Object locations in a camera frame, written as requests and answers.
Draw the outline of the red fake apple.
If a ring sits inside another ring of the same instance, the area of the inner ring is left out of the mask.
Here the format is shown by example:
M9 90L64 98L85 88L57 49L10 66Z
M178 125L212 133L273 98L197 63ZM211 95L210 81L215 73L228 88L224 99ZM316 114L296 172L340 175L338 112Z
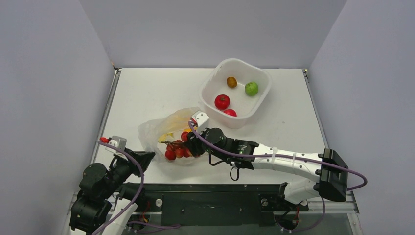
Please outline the red fake apple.
M232 117L236 117L236 116L237 116L236 111L235 111L235 110L233 110L233 109L226 109L226 110L224 110L223 112L224 112L225 114L229 115L229 116L232 116Z

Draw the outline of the red fake grape bunch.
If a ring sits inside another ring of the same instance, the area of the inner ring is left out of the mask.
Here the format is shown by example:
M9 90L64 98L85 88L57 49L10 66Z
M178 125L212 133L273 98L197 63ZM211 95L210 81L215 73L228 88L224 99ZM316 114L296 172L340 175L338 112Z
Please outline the red fake grape bunch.
M162 143L166 145L166 151L164 153L164 156L169 161L174 161L180 158L193 157L193 154L190 152L190 149L185 146L185 143L187 142L187 135L189 133L190 132L183 132L181 135L181 140L176 140L173 142L166 141Z

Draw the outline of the clear plastic bag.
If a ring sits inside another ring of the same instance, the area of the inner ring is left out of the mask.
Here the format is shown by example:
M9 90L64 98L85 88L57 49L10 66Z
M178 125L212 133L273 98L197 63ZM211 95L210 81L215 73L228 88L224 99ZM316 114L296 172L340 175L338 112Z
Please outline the clear plastic bag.
M150 120L138 126L138 139L141 146L145 151L155 152L154 162L172 165L192 165L195 162L192 157L168 160L164 155L167 147L164 142L179 140L181 133L188 129L191 116L197 111L200 111L199 107L180 109L169 116Z

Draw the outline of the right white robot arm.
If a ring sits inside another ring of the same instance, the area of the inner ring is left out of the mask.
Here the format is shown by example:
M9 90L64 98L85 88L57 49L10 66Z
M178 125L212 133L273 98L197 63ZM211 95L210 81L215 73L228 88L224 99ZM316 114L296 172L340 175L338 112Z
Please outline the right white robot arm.
M236 170L273 170L302 177L284 183L282 192L276 195L282 209L318 196L333 202L346 201L348 166L333 149L326 148L322 153L284 151L228 138L219 128L207 128L197 135L189 132L184 144L193 156L208 153Z

